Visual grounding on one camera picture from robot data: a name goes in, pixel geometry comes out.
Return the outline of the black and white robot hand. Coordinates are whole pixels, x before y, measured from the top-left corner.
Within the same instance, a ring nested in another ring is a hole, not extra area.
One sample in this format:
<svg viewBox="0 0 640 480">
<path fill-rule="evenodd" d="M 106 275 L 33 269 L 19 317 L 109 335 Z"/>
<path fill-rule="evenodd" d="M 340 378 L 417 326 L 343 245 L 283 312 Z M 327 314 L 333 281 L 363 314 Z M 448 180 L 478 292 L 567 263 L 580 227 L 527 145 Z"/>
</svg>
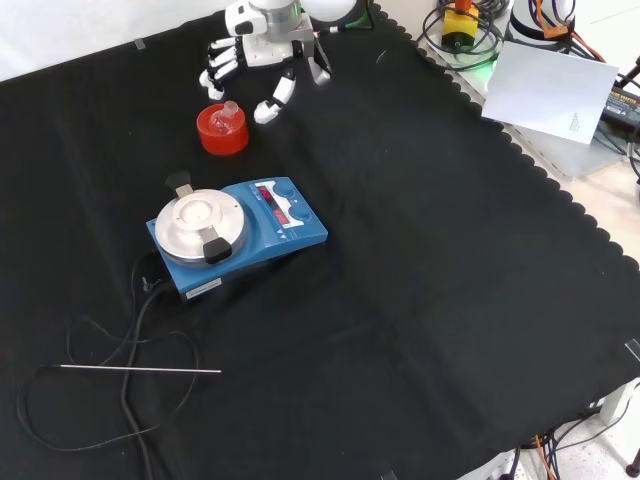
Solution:
<svg viewBox="0 0 640 480">
<path fill-rule="evenodd" d="M 249 69 L 304 60 L 314 82 L 331 79 L 331 67 L 315 33 L 313 20 L 335 23 L 349 14 L 353 1 L 235 1 L 225 9 L 226 38 L 208 46 L 208 64 L 200 85 L 212 100 L 224 97 L 224 87 Z"/>
</svg>

